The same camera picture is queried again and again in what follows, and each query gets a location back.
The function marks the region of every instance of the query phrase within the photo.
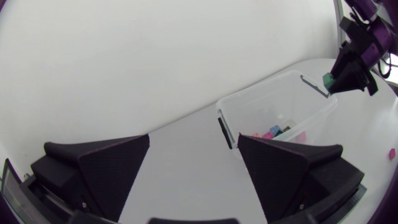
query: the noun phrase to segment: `plastic container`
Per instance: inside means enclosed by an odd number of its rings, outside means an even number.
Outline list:
[[[239,133],[262,136],[275,125],[290,129],[273,139],[311,144],[318,132],[306,130],[337,106],[336,97],[326,93],[323,85],[293,70],[218,100],[216,109],[233,149]]]

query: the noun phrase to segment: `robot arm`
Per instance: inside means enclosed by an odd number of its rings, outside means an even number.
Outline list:
[[[377,6],[371,0],[346,0],[353,10],[353,21],[344,17],[340,27],[350,42],[342,43],[331,72],[323,76],[323,83],[331,94],[364,91],[365,87],[370,95],[375,94],[377,85],[369,69],[386,54],[398,55],[398,1],[375,1],[379,7],[386,8],[392,24],[376,14]]]

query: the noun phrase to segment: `blue block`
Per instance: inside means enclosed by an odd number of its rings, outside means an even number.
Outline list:
[[[275,137],[275,135],[281,131],[281,128],[278,125],[275,125],[274,127],[270,128],[269,131],[272,133],[272,135]]]

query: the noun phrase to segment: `white tabletop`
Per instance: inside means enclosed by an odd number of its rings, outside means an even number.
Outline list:
[[[293,65],[322,83],[334,60],[316,59]],[[368,189],[344,223],[365,223],[384,196],[398,159],[397,98],[376,77],[379,91],[336,94],[337,108],[322,123],[315,144],[341,144],[343,158],[365,173]],[[151,217],[209,220],[237,218],[241,223],[265,223],[244,162],[228,149],[217,121],[215,105],[149,134],[150,148],[131,189],[119,222],[145,223]]]

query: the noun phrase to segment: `white wall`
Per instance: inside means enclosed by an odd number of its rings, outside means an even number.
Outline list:
[[[8,0],[0,142],[30,172],[46,141],[143,134],[336,45],[333,0]]]

